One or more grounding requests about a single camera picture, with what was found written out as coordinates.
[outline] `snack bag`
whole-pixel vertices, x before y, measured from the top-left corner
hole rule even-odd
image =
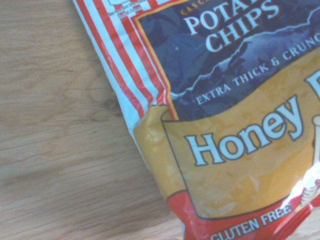
[[[320,1],[74,4],[185,240],[284,240],[320,206]]]

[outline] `red stripe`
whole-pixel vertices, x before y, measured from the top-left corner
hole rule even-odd
[[[136,27],[136,30],[138,31],[138,33],[142,36],[141,30],[139,29],[138,26],[136,26],[136,24],[135,24],[135,27]],[[147,42],[146,42],[146,40],[145,40],[144,37],[142,37],[141,40],[142,40],[142,42],[143,42],[143,44],[144,44],[145,46],[148,46],[148,44],[147,44]],[[175,112],[174,107],[170,104],[172,101],[169,100],[169,95],[170,95],[169,89],[170,89],[170,86],[168,86],[168,84],[167,84],[167,82],[166,82],[166,80],[165,80],[165,77],[163,76],[162,72],[160,71],[160,68],[159,68],[158,64],[156,64],[157,61],[156,61],[154,55],[152,54],[150,48],[147,47],[146,49],[147,49],[147,51],[148,51],[148,53],[149,53],[149,55],[150,55],[150,57],[151,57],[151,60],[155,63],[155,64],[154,64],[154,65],[155,65],[155,68],[156,68],[156,70],[158,71],[158,73],[159,73],[159,75],[160,75],[160,77],[161,77],[161,79],[162,79],[162,82],[163,82],[164,85],[165,85],[166,93],[165,93],[165,95],[164,95],[164,92],[160,92],[160,95],[164,95],[163,97],[165,97],[165,101],[166,101],[166,103],[167,103],[167,105],[168,105],[168,108],[169,108],[169,111],[170,111],[170,113],[171,113],[171,116],[173,117],[173,119],[176,119],[175,114],[174,114],[174,112]]]
[[[159,80],[157,73],[154,69],[154,67],[151,64],[150,59],[148,58],[147,52],[145,51],[142,43],[140,42],[138,35],[136,34],[135,29],[132,26],[132,23],[130,22],[129,18],[126,16],[121,19],[121,22],[124,26],[124,29],[126,30],[130,41],[132,42],[135,51],[137,52],[139,58],[142,61],[142,64],[152,82],[154,87],[158,90],[159,94],[157,96],[157,104],[163,104],[164,103],[164,85]]]
[[[92,18],[90,16],[90,13],[84,3],[84,0],[77,0],[76,2],[81,10],[81,13],[82,13],[86,23],[88,24],[88,26],[90,28],[90,31],[91,31],[96,43],[99,46],[100,51],[102,52],[102,55],[103,55],[105,61],[112,69],[112,73],[114,74],[114,77],[117,80],[121,90],[123,91],[125,96],[129,99],[129,101],[131,102],[133,107],[137,110],[139,117],[142,118],[144,116],[144,109],[143,109],[141,103],[139,102],[139,100],[136,98],[136,96],[128,88],[126,82],[124,81],[123,77],[121,76],[115,63],[113,62],[113,60],[109,56],[107,49],[106,49],[106,46],[104,45],[103,40],[101,39],[101,37],[99,35],[99,32],[94,24],[94,21],[92,20]]]
[[[111,21],[111,19],[108,17],[107,10],[102,3],[101,0],[93,0],[93,3],[102,19],[102,22],[104,24],[105,29],[107,30],[113,45],[115,49],[117,50],[119,56],[121,57],[121,60],[123,61],[126,69],[128,69],[130,76],[132,77],[136,87],[140,90],[140,92],[143,94],[143,96],[146,98],[148,102],[148,107],[151,105],[151,103],[154,100],[154,97],[152,94],[149,92],[149,90],[146,88],[144,85],[135,65],[131,61],[125,46],[120,40],[120,37]]]
[[[119,10],[120,8],[122,8],[122,4],[114,5],[114,9],[115,9],[115,10]]]

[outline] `gold banner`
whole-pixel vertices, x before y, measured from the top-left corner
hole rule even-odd
[[[212,219],[288,196],[313,164],[320,100],[305,79],[320,70],[319,56],[320,48],[212,117],[174,121],[153,107],[134,136],[164,197],[187,188],[197,215]]]

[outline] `chip bag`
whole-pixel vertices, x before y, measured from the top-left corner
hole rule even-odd
[[[320,1],[74,4],[185,240],[284,240],[320,206]]]

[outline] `wood grain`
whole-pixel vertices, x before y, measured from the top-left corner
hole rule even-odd
[[[0,239],[181,240],[73,3],[0,16]],[[315,210],[290,240],[319,239]]]

